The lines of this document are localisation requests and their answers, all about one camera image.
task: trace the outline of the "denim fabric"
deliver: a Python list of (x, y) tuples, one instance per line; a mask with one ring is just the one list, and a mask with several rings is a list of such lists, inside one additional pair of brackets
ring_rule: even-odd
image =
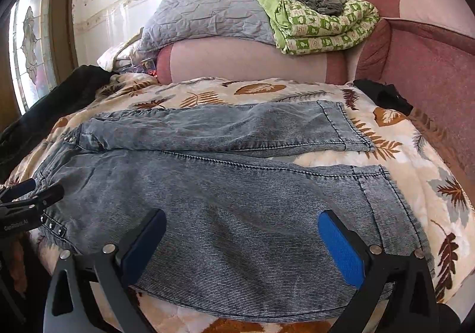
[(69, 133), (35, 178), (38, 189), (64, 186), (44, 230), (80, 253), (117, 243), (152, 207), (165, 211), (136, 289), (221, 317), (305, 321), (338, 315), (354, 293), (318, 235), (323, 210), (391, 254), (429, 245), (383, 167), (264, 157), (373, 149), (327, 101), (120, 111)]

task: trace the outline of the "green fabric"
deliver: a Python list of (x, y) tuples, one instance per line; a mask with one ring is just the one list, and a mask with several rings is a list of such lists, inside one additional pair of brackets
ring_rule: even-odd
[(257, 1), (270, 18), (277, 48), (292, 55), (354, 47), (379, 21), (376, 7), (362, 0), (346, 2), (338, 17), (317, 13), (295, 0)]

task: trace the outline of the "dark gray clothing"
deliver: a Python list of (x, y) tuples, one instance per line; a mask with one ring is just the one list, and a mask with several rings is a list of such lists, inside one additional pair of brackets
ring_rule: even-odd
[(430, 249), (383, 167), (265, 159), (315, 150), (374, 144), (329, 101), (104, 113), (69, 133), (36, 172), (37, 189), (65, 189), (44, 231), (88, 253), (159, 207), (167, 231), (136, 289), (248, 321), (334, 317), (354, 289), (319, 237), (322, 211), (343, 214), (388, 253)]
[(307, 5), (317, 13), (327, 16), (339, 16), (343, 13), (347, 0), (295, 0)]

